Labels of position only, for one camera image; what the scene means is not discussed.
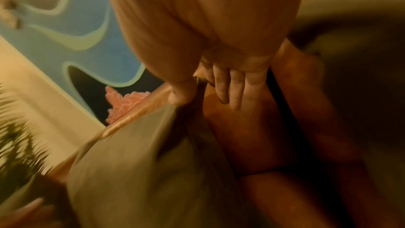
skin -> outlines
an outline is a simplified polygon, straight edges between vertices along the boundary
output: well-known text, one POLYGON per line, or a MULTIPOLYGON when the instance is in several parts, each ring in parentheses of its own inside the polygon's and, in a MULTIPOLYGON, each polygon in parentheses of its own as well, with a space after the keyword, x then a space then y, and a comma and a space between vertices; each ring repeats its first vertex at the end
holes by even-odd
POLYGON ((220 101, 251 110, 300 0, 111 0, 138 58, 172 87, 171 104, 196 93, 199 64, 220 101))
POLYGON ((0 217, 0 228, 62 228, 59 222, 50 222, 54 208, 43 206, 39 198, 26 206, 0 217))

